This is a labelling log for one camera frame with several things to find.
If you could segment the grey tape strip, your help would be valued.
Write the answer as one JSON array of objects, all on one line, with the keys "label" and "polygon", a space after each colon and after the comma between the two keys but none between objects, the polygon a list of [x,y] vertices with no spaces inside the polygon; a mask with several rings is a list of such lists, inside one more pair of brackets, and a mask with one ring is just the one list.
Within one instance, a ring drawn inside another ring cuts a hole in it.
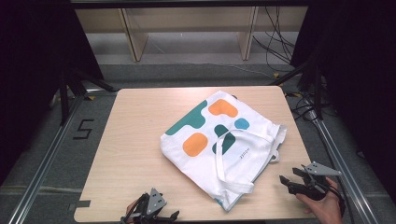
[{"label": "grey tape strip", "polygon": [[90,204],[91,204],[90,200],[84,200],[84,201],[78,201],[76,203],[70,203],[68,205],[67,210],[70,212],[74,212],[77,208],[89,207]]}]

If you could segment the person's right hand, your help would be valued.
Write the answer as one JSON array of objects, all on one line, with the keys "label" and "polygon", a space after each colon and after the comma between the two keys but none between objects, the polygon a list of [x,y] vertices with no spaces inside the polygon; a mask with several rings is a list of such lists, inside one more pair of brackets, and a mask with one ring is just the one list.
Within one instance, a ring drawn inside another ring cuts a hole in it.
[{"label": "person's right hand", "polygon": [[313,214],[320,224],[343,224],[339,198],[332,191],[326,196],[315,201],[303,194],[296,194],[296,199],[306,205],[305,214]]}]

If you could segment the black overhead frame bar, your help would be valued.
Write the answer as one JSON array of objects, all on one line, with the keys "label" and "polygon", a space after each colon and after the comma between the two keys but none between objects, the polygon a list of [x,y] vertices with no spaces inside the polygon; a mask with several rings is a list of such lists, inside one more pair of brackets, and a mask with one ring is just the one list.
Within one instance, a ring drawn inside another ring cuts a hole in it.
[{"label": "black overhead frame bar", "polygon": [[314,0],[69,0],[73,8],[306,7]]}]

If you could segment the black metal stand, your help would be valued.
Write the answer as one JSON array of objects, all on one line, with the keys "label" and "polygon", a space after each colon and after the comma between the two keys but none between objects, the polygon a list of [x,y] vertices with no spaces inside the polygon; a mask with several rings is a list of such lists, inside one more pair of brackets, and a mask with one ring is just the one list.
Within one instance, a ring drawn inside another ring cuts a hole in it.
[{"label": "black metal stand", "polygon": [[301,74],[300,81],[297,84],[297,88],[300,91],[308,91],[309,88],[314,90],[314,102],[313,108],[317,118],[322,120],[321,113],[321,74],[318,68],[318,55],[312,53],[308,59],[288,72],[281,78],[276,79],[270,83],[270,86],[278,86],[291,78]]},{"label": "black metal stand", "polygon": [[69,99],[68,89],[70,89],[76,96],[84,96],[88,91],[82,84],[83,80],[87,80],[109,92],[116,92],[118,89],[106,84],[103,80],[90,76],[77,68],[66,68],[59,75],[59,92],[61,97],[62,121],[64,125],[69,118]]}]

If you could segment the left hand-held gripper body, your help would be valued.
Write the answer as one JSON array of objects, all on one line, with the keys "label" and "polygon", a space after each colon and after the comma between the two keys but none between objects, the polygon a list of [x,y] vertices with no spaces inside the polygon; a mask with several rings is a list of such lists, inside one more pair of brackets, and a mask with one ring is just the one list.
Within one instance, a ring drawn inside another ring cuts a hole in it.
[{"label": "left hand-held gripper body", "polygon": [[[155,188],[152,188],[150,193],[142,194],[137,200],[138,205],[134,210],[135,220],[133,224],[156,224],[156,219],[166,218],[159,216],[159,213],[166,206],[166,200]],[[120,224],[125,224],[123,221],[125,215],[120,218]]]}]

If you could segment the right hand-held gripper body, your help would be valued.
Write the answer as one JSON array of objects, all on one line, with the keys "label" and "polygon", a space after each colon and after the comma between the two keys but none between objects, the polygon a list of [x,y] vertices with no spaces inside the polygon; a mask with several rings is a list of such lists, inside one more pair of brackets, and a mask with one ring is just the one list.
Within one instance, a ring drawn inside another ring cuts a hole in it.
[{"label": "right hand-held gripper body", "polygon": [[303,165],[299,168],[308,173],[308,177],[301,179],[303,184],[293,183],[293,187],[289,188],[290,194],[303,194],[308,198],[319,201],[323,199],[330,190],[330,183],[327,181],[327,176],[339,176],[342,173],[334,170],[328,166],[312,161],[308,165]]}]

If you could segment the black curtain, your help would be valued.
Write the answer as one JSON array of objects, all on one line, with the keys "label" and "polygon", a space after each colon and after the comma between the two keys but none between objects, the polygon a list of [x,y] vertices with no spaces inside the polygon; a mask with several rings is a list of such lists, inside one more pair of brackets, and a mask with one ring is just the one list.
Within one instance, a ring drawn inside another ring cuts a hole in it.
[{"label": "black curtain", "polygon": [[291,64],[318,59],[334,107],[396,203],[396,0],[311,0]]},{"label": "black curtain", "polygon": [[70,0],[0,0],[0,185],[73,69],[103,77]]}]

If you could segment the aluminium floor rail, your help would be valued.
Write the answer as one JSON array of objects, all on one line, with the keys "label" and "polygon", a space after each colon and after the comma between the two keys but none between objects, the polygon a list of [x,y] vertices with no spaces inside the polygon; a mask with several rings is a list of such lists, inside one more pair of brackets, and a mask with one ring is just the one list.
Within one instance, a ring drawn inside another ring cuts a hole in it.
[{"label": "aluminium floor rail", "polygon": [[[81,201],[115,96],[92,92],[71,100],[64,125],[60,106],[44,118],[34,140],[0,185],[0,224],[77,224],[70,203]],[[74,140],[82,119],[93,119],[85,140]]]},{"label": "aluminium floor rail", "polygon": [[324,141],[331,164],[342,173],[339,179],[341,180],[342,188],[346,192],[345,198],[354,204],[363,224],[379,224],[374,210],[367,198],[363,195],[363,191],[358,186],[356,179],[348,168],[346,161],[343,159],[324,121],[319,118],[315,111],[310,111],[309,117],[312,119]]}]

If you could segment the person's left hand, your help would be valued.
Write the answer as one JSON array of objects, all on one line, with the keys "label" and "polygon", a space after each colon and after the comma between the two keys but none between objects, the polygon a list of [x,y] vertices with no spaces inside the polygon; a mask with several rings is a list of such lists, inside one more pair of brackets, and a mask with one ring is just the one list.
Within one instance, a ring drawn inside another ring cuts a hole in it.
[{"label": "person's left hand", "polygon": [[125,224],[133,224],[135,220],[134,210],[138,205],[138,200],[134,200],[131,204],[128,205],[125,218],[123,221]]}]

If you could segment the black tape floor mark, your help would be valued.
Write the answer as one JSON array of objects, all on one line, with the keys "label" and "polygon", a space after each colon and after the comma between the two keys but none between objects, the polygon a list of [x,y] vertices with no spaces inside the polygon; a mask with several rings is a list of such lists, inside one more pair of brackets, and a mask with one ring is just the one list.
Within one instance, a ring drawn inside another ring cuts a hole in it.
[{"label": "black tape floor mark", "polygon": [[85,140],[90,137],[92,132],[91,124],[93,119],[82,119],[78,125],[77,135],[73,137],[74,140]]}]

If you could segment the white tote bag coloured shapes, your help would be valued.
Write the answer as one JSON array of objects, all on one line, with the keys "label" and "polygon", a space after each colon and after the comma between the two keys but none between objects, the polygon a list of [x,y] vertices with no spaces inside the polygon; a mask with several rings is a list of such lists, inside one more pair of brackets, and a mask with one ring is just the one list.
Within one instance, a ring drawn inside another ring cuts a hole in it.
[{"label": "white tote bag coloured shapes", "polygon": [[230,211],[271,162],[287,127],[275,124],[230,93],[218,91],[161,136],[163,155]]}]

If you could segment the light wooden desk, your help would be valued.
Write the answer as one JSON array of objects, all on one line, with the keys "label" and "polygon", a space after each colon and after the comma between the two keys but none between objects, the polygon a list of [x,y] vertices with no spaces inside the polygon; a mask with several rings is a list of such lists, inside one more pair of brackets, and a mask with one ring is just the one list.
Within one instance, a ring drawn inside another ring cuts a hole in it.
[{"label": "light wooden desk", "polygon": [[282,32],[298,32],[306,7],[165,7],[79,9],[87,34],[124,33],[132,59],[141,60],[150,33],[235,32],[241,58],[249,59],[253,34],[268,32],[276,21]]}]

